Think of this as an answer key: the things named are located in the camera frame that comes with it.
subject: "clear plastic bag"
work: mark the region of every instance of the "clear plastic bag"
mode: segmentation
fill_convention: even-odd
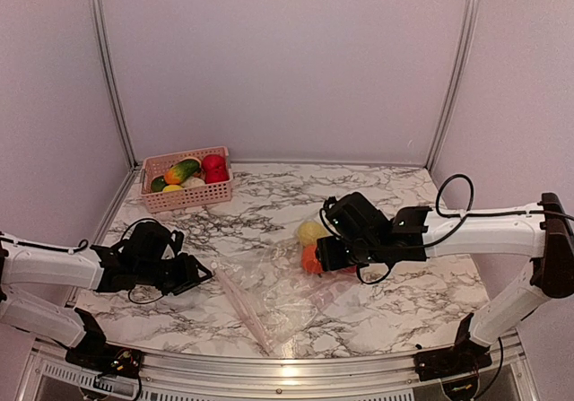
[[[301,252],[297,240],[286,240],[225,258],[215,270],[234,309],[269,354],[356,284],[349,273],[307,273]]]

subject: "marble tabletop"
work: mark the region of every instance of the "marble tabletop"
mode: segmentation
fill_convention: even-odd
[[[360,191],[387,216],[407,205],[431,205],[437,189],[424,169],[356,165],[234,164],[230,202],[149,214],[135,183],[104,244],[116,242],[137,219],[153,216],[186,235],[184,250],[210,265],[294,237],[317,216],[328,196]],[[384,271],[372,266],[370,271]],[[153,288],[134,297],[152,298]],[[395,353],[454,341],[458,322],[487,301],[468,255],[402,262],[384,283],[356,283],[272,356],[326,358]],[[261,357],[267,352],[241,322],[212,279],[179,296],[135,305],[126,293],[81,291],[76,306],[88,310],[109,342],[145,349],[218,356]]]

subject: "pink basket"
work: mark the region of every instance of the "pink basket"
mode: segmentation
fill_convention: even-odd
[[[196,157],[202,160],[209,154],[218,154],[225,158],[227,171],[230,174],[228,181],[206,184],[201,187],[184,188],[183,190],[175,190],[173,192],[152,193],[153,179],[164,175],[173,165],[189,157]],[[229,201],[231,200],[231,182],[233,181],[229,156],[230,153],[227,147],[213,147],[194,150],[192,152],[149,157],[143,161],[143,181],[140,197],[145,202],[145,206],[150,213]]]

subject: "robotic arm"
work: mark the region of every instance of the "robotic arm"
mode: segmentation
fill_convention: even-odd
[[[16,284],[62,284],[96,292],[143,284],[178,295],[212,277],[195,257],[180,251],[182,245],[183,233],[170,232],[153,219],[137,224],[129,239],[112,247],[59,248],[0,234],[0,322],[55,340],[68,349],[70,363],[100,372],[110,372],[115,363],[114,373],[134,378],[141,352],[108,344],[88,312],[59,307]]]
[[[403,260],[463,253],[531,258],[501,294],[461,321],[451,347],[415,355],[421,380],[491,365],[488,351],[499,336],[550,299],[574,293],[574,237],[555,194],[543,194],[538,204],[442,216],[428,206],[406,207],[388,220],[355,192],[327,199],[322,212],[336,230],[317,243],[325,271],[357,266],[359,275],[362,267],[383,263],[390,272]]]

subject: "wall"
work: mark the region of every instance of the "wall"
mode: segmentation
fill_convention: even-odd
[[[103,0],[136,155],[423,165],[465,0]]]
[[[574,0],[481,0],[469,63],[433,177],[476,185],[476,207],[521,205],[555,191],[574,212]],[[466,190],[447,193],[464,205]],[[524,264],[476,262],[491,295]],[[545,304],[519,327],[543,401],[572,398],[574,300]]]
[[[0,15],[0,230],[75,245],[127,174],[88,0],[0,0]],[[0,325],[0,399],[13,399],[30,343]]]

